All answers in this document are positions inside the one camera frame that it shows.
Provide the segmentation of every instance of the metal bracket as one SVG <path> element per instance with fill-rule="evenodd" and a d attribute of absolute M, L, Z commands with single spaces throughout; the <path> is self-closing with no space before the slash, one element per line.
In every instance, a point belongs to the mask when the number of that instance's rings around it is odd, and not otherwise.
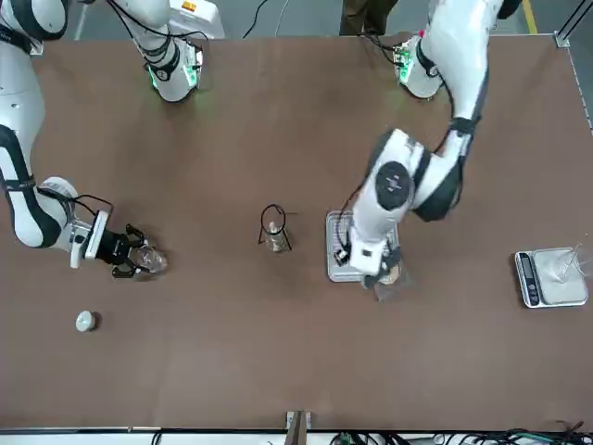
<path fill-rule="evenodd" d="M 554 32 L 554 41 L 556 42 L 556 46 L 558 46 L 559 48 L 570 48 L 571 47 L 571 42 L 570 42 L 570 40 L 568 40 L 568 37 L 566 37 L 565 39 L 562 39 L 558 35 L 557 31 Z"/>
<path fill-rule="evenodd" d="M 286 429 L 290 429 L 290 425 L 293 423 L 295 415 L 303 413 L 307 420 L 307 430 L 311 429 L 311 411 L 289 411 L 286 413 Z"/>
<path fill-rule="evenodd" d="M 284 445 L 306 445 L 307 431 L 311 428 L 309 411 L 289 411 L 286 413 L 286 441 Z"/>

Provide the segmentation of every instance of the yellow line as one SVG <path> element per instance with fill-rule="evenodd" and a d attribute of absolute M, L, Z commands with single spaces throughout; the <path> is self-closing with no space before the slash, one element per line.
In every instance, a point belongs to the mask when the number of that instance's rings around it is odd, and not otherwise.
<path fill-rule="evenodd" d="M 523 10 L 525 12 L 525 19 L 527 20 L 529 33 L 537 34 L 536 18 L 534 17 L 534 10 L 531 8 L 530 0 L 523 0 Z"/>

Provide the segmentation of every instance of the glass cup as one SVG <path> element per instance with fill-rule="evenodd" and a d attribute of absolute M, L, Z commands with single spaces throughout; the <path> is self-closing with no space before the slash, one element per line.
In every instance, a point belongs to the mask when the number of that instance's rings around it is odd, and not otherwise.
<path fill-rule="evenodd" d="M 584 248 L 582 243 L 579 243 L 550 262 L 549 275 L 558 283 L 566 283 L 578 275 L 592 276 L 593 253 L 588 248 Z"/>

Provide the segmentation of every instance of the table surface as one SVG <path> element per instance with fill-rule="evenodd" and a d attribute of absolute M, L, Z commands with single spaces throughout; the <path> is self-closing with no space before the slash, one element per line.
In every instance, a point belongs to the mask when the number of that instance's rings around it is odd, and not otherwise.
<path fill-rule="evenodd" d="M 593 305 L 527 310 L 511 255 L 590 230 L 593 144 L 569 54 L 493 37 L 490 92 L 460 205 L 399 227 L 412 285 L 380 304 L 326 276 L 324 221 L 379 134 L 435 146 L 450 108 L 410 98 L 369 42 L 208 46 L 204 89 L 169 105 L 131 44 L 59 43 L 35 63 L 39 180 L 113 200 L 113 229 L 170 255 L 158 280 L 33 251 L 0 204 L 0 426 L 317 428 L 593 426 Z M 258 246 L 269 203 L 294 250 Z M 80 334 L 82 310 L 103 324 Z"/>

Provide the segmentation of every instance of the green led light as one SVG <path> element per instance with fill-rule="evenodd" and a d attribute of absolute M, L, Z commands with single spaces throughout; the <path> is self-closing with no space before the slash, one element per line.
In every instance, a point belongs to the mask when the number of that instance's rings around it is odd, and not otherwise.
<path fill-rule="evenodd" d="M 189 86 L 192 88 L 197 85 L 197 71 L 194 70 L 192 67 L 185 67 L 185 77 L 187 77 L 187 82 Z"/>
<path fill-rule="evenodd" d="M 152 81 L 152 86 L 155 87 L 155 89 L 157 90 L 157 78 L 155 77 L 155 74 L 152 72 L 152 70 L 150 69 L 150 67 L 148 67 L 148 73 L 150 74 L 150 79 Z"/>

